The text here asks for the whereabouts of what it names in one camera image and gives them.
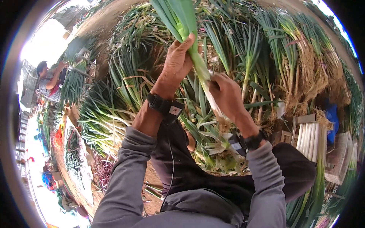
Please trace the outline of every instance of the plastic crate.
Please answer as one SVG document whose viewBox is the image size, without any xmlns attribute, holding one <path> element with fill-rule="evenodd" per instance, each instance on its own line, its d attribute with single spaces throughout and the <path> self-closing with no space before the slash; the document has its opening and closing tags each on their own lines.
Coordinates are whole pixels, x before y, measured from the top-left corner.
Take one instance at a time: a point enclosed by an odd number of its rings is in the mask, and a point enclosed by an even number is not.
<svg viewBox="0 0 365 228">
<path fill-rule="evenodd" d="M 324 177 L 327 181 L 341 185 L 349 167 L 353 142 L 350 132 L 336 135 L 335 149 L 326 156 Z"/>
</svg>

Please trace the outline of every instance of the green onion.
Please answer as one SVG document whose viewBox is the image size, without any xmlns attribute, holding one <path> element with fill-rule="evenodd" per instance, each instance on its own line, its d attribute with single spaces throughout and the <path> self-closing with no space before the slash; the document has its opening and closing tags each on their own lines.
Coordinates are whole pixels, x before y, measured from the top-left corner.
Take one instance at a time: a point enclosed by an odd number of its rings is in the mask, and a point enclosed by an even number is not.
<svg viewBox="0 0 365 228">
<path fill-rule="evenodd" d="M 190 33 L 194 33 L 195 42 L 193 46 L 189 48 L 188 52 L 211 108 L 215 111 L 216 115 L 223 117 L 222 112 L 209 92 L 207 81 L 210 80 L 210 73 L 204 60 L 198 53 L 198 34 L 193 2 L 191 0 L 150 0 L 150 3 L 155 8 L 163 23 L 180 43 L 182 43 Z"/>
</svg>

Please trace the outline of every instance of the white onion stalk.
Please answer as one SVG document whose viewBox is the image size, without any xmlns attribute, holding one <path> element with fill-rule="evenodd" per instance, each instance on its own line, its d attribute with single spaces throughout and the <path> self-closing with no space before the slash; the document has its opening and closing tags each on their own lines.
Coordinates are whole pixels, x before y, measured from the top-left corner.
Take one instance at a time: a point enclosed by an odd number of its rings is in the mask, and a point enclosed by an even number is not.
<svg viewBox="0 0 365 228">
<path fill-rule="evenodd" d="M 314 151 L 313 151 L 312 162 L 317 162 L 318 138 L 319 138 L 319 123 L 316 123 L 315 124 Z"/>
<path fill-rule="evenodd" d="M 303 155 L 307 158 L 308 157 L 308 150 L 309 150 L 309 143 L 310 143 L 310 137 L 311 137 L 311 126 L 310 124 L 306 124 L 306 137 L 304 139 L 304 147 L 303 147 Z"/>
<path fill-rule="evenodd" d="M 296 149 L 299 150 L 300 147 L 300 142 L 302 139 L 302 135 L 303 135 L 303 124 L 299 125 L 299 134 L 298 134 L 298 140 L 297 140 L 297 145 L 296 145 Z"/>
<path fill-rule="evenodd" d="M 304 141 L 306 140 L 306 132 L 307 132 L 307 125 L 301 124 L 303 126 L 303 133 L 300 141 L 299 151 L 303 153 Z"/>
<path fill-rule="evenodd" d="M 311 161 L 313 158 L 313 147 L 314 147 L 314 136 L 315 136 L 315 124 L 311 123 L 311 134 L 310 134 L 310 142 L 309 142 L 309 151 L 308 151 L 308 159 Z"/>
</svg>

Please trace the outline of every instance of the black wrist band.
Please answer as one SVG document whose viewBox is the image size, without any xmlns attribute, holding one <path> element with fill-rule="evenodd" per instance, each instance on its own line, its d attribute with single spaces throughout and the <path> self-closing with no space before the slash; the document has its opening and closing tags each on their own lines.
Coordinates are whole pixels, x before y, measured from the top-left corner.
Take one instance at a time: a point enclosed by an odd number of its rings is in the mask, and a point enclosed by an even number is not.
<svg viewBox="0 0 365 228">
<path fill-rule="evenodd" d="M 174 123 L 181 114 L 185 105 L 178 101 L 169 101 L 161 98 L 156 94 L 147 95 L 148 106 L 159 111 L 163 116 L 163 122 L 167 125 Z"/>
</svg>

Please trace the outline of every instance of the person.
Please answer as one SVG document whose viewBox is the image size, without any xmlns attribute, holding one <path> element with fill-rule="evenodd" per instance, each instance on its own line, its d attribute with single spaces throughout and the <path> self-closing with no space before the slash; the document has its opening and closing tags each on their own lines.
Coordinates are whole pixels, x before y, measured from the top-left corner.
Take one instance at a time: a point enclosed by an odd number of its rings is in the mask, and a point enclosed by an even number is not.
<svg viewBox="0 0 365 228">
<path fill-rule="evenodd" d="M 59 102 L 61 91 L 59 85 L 65 80 L 68 66 L 67 63 L 60 61 L 53 70 L 47 68 L 47 61 L 42 61 L 36 68 L 39 76 L 39 91 L 50 101 Z"/>
<path fill-rule="evenodd" d="M 192 67 L 186 51 L 193 34 L 168 49 L 161 75 L 151 94 L 173 100 Z M 241 99 L 239 85 L 225 74 L 214 74 L 209 90 L 218 107 L 236 124 L 245 139 L 260 131 Z M 252 175 L 216 177 L 203 171 L 187 148 L 180 122 L 164 123 L 162 114 L 146 100 L 118 152 L 105 196 L 92 227 L 285 227 L 285 202 L 304 194 L 314 183 L 313 163 L 289 144 L 262 139 L 246 156 Z M 141 191 L 147 161 L 159 175 L 165 196 L 161 213 L 142 217 Z"/>
<path fill-rule="evenodd" d="M 48 144 L 47 144 L 47 141 L 46 141 L 46 137 L 43 134 L 41 129 L 39 129 L 39 130 L 37 129 L 37 131 L 38 131 L 38 135 L 34 136 L 34 140 L 36 140 L 36 141 L 39 140 L 39 142 L 43 146 L 44 153 L 46 154 L 46 156 L 48 156 L 49 153 L 48 153 Z"/>
</svg>

